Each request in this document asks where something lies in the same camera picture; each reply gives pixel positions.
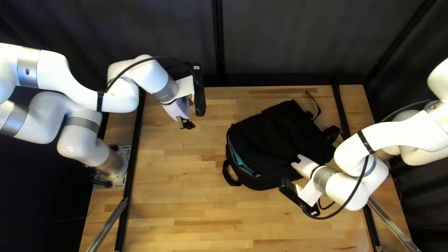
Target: backpack strap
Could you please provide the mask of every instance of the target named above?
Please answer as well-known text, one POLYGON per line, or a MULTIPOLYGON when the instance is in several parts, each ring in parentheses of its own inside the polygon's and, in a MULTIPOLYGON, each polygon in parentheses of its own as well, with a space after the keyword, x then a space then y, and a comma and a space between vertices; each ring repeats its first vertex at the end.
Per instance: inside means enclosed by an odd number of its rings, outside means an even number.
POLYGON ((229 165, 230 165, 230 162, 228 161, 228 159, 226 159, 223 163, 223 175, 224 175, 225 180, 227 181, 227 183, 229 185, 234 186, 234 187, 238 187, 238 186, 242 185, 242 183, 240 183, 239 180, 234 181, 232 179, 232 177, 230 176, 230 174, 228 173, 227 167, 229 165))

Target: silver joint ring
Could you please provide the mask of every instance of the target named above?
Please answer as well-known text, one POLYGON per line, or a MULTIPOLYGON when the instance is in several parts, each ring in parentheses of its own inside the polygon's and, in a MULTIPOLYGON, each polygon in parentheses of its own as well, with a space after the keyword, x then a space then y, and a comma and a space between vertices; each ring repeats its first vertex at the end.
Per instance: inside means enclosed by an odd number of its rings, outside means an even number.
POLYGON ((98 134, 98 131, 99 131, 99 125, 96 122, 91 121, 89 119, 82 118, 82 117, 67 118, 67 120, 65 121, 65 126, 70 126, 70 125, 87 128, 87 129, 95 132, 95 134, 98 134))
POLYGON ((17 61, 17 77, 22 87, 39 88, 37 85, 37 60, 40 50, 22 47, 17 61))
MULTIPOLYGON (((110 84, 114 79, 115 79, 115 78, 112 78, 112 79, 110 79, 110 80, 108 81, 108 86, 109 86, 109 84, 110 84)), ((138 84, 137 84, 133 79, 131 79, 131 78, 128 78, 128 77, 119 77, 119 79, 122 79, 122 80, 124 80, 124 81, 129 82, 129 83, 132 83, 132 84, 134 84, 135 86, 138 87, 138 84)))
POLYGON ((28 107, 14 103, 14 107, 11 110, 8 119, 6 119, 6 122, 0 129, 0 134, 10 137, 17 135, 25 122, 26 116, 28 116, 28 112, 28 107))
POLYGON ((166 103, 176 96, 178 90, 179 87, 177 86, 176 82, 173 80, 171 76, 168 75, 168 81, 166 85, 160 91, 152 93, 152 95, 160 103, 166 103))

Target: black frame post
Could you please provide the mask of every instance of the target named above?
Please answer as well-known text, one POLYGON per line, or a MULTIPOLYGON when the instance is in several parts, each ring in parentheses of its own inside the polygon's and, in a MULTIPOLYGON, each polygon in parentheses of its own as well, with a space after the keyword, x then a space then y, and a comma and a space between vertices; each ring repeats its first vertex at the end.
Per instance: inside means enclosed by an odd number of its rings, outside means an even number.
MULTIPOLYGON (((350 137, 349 123, 347 122, 347 117, 345 116, 344 105, 342 104, 342 99, 340 97, 339 83, 334 79, 330 83, 333 89, 333 96, 335 98, 337 112, 339 114, 340 124, 342 127, 342 138, 344 140, 350 137)), ((366 220, 367 230, 369 231, 370 242, 372 242, 373 251, 378 251, 381 248, 379 242, 378 233, 376 232, 375 221, 373 220, 372 211, 368 205, 362 208, 364 212, 364 219, 366 220)))
POLYGON ((134 134, 132 136, 131 153, 129 156, 128 172, 126 175, 125 192, 123 198, 128 198, 128 204, 120 215, 118 222, 118 231, 115 239, 115 252, 121 252, 125 242, 126 225, 128 223, 129 206, 131 200, 132 185, 134 183, 134 170, 137 163, 138 142, 140 141, 140 130, 142 128, 143 111, 145 106, 146 92, 139 88, 139 100, 137 107, 137 116, 135 118, 134 134))
POLYGON ((213 11, 213 35, 215 38, 216 75, 219 84, 225 78, 223 1, 211 0, 211 7, 213 11))

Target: wooden tabletop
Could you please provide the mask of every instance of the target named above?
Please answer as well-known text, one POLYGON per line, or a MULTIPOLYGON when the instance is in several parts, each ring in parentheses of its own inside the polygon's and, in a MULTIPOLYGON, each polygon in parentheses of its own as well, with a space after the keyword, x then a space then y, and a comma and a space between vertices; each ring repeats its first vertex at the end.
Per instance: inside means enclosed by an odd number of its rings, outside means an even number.
MULTIPOLYGON (((305 91, 322 109, 316 125, 340 127, 331 86, 206 88, 207 112, 204 117, 191 117, 196 125, 193 130, 178 129, 162 106, 148 96, 125 251, 372 251, 362 211, 343 210, 328 220, 313 220, 277 189, 231 187, 221 174, 231 123, 290 99, 315 113, 305 91)), ((340 91, 351 134, 374 123, 362 85, 341 86, 340 91)), ((105 142, 130 145, 134 117, 135 113, 111 114, 105 142)), ((86 251, 122 196, 122 189, 92 192, 80 251, 86 251)), ((330 202, 323 197, 323 205, 330 202)), ((373 198, 409 235, 390 178, 373 198)), ((379 219, 375 222, 383 248, 405 251, 379 219)), ((117 223, 99 251, 114 250, 116 228, 117 223)))

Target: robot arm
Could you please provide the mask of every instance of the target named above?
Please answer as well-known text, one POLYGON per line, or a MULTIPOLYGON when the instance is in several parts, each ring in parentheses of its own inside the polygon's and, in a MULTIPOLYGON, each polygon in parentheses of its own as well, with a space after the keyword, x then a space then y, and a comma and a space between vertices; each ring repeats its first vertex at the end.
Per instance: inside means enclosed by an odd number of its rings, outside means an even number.
POLYGON ((116 180, 126 172, 124 160, 97 138, 102 114, 86 109, 65 95, 40 92, 25 107, 12 101, 0 104, 0 133, 33 143, 50 143, 67 117, 57 151, 116 180))
POLYGON ((448 59, 437 66, 428 78, 430 89, 439 101, 422 111, 404 111, 393 122, 371 125, 345 140, 335 151, 334 160, 343 172, 320 166, 298 155, 300 163, 291 166, 310 181, 297 188, 299 198, 314 206, 322 194, 342 205, 352 193, 368 156, 360 186, 345 206, 361 209, 370 195, 388 175, 387 166, 373 154, 382 149, 402 154, 409 165, 421 165, 448 156, 448 59))
MULTIPOLYGON (((109 83, 127 66, 149 58, 141 55, 135 59, 120 61, 108 69, 109 83)), ((98 94, 76 81, 70 73, 67 59, 62 54, 0 43, 0 104, 5 102, 15 86, 59 91, 85 108, 96 110, 98 94)), ((175 82, 155 60, 143 62, 128 70, 110 90, 104 94, 102 111, 114 113, 132 112, 138 105, 138 86, 164 104, 165 110, 177 121, 177 117, 189 118, 188 105, 174 102, 194 95, 195 89, 203 94, 203 86, 195 87, 191 76, 175 82)), ((198 106, 205 110, 205 99, 198 106)))

